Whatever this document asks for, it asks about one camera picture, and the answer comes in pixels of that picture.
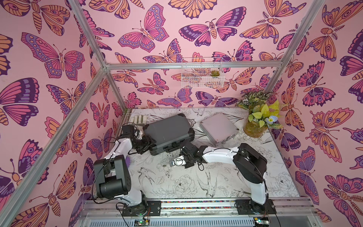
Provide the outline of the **large black poker case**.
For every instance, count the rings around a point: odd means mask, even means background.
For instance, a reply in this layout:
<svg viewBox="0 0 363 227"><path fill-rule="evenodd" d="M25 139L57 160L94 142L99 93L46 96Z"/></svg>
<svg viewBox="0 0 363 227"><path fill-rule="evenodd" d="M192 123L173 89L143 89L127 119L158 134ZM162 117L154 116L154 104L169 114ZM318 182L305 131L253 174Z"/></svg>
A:
<svg viewBox="0 0 363 227"><path fill-rule="evenodd" d="M143 131L154 141L149 148L152 156L178 150L182 142L195 138L195 131L183 113L147 124Z"/></svg>

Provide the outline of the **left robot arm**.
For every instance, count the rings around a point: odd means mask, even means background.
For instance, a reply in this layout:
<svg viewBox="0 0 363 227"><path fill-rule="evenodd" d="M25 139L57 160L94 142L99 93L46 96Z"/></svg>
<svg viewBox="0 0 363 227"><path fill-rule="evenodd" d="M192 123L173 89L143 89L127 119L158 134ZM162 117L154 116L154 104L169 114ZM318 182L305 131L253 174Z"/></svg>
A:
<svg viewBox="0 0 363 227"><path fill-rule="evenodd" d="M130 123L122 126L121 134L115 138L110 153L94 164L92 200L96 204L118 200L116 209L122 205L122 215L141 216L145 219L151 208L144 193L132 186L127 158L129 155L145 153L154 142L144 135L140 125Z"/></svg>

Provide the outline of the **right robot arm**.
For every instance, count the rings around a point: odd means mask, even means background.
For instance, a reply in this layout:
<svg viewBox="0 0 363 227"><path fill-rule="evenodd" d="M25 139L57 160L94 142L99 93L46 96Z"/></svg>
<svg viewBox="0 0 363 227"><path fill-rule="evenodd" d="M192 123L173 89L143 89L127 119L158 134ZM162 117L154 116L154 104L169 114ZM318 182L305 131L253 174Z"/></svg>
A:
<svg viewBox="0 0 363 227"><path fill-rule="evenodd" d="M170 162L170 166L189 168L194 164L225 163L235 165L245 180L250 183L251 197L248 203L252 214L276 214L273 201L268 198L265 182L267 160L247 143L233 148L196 147L189 141L180 145L179 157Z"/></svg>

